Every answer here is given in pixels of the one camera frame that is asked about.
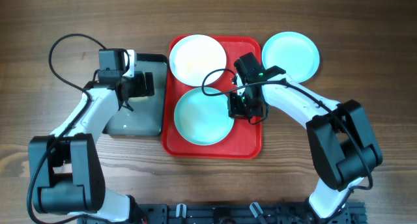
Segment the light blue plate front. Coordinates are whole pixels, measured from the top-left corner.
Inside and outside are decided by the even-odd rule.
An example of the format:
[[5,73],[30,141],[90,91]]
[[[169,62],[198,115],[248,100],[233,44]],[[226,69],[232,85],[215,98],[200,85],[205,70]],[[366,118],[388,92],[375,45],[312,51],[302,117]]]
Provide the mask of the light blue plate front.
[[174,123],[188,142],[209,146],[225,139],[235,120],[229,116],[225,94],[211,87],[199,87],[179,99],[174,110]]

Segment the light blue plate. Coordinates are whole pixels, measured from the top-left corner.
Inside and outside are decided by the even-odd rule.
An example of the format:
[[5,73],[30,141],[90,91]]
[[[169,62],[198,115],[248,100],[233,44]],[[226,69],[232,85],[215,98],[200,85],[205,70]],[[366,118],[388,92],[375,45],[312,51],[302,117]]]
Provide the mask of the light blue plate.
[[188,142],[209,146],[225,139],[235,120],[229,116],[225,94],[211,87],[199,87],[179,99],[174,110],[174,123]]
[[265,68],[278,66],[298,83],[312,78],[319,69],[320,54],[307,36],[286,31],[270,37],[262,48],[261,60]]

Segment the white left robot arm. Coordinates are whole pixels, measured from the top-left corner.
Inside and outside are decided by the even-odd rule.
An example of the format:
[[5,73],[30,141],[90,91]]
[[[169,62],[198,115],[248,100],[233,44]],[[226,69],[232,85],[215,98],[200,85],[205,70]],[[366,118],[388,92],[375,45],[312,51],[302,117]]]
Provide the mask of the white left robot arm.
[[100,49],[99,69],[81,88],[75,110],[47,136],[29,142],[31,181],[27,211],[66,215],[66,222],[82,219],[105,223],[142,223],[145,216],[134,198],[105,185],[96,142],[109,120],[121,109],[131,109],[131,97],[152,96],[153,76],[135,71],[132,49]]

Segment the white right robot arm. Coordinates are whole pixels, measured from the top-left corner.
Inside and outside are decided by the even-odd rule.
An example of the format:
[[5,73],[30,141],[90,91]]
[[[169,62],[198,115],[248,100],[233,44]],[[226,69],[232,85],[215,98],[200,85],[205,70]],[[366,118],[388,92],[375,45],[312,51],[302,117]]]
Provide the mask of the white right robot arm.
[[322,97],[284,69],[264,68],[252,53],[239,57],[234,67],[237,87],[227,93],[230,117],[265,120],[276,107],[307,131],[319,181],[306,201],[306,222],[329,223],[351,194],[373,187],[371,172],[382,163],[382,152],[361,104]]

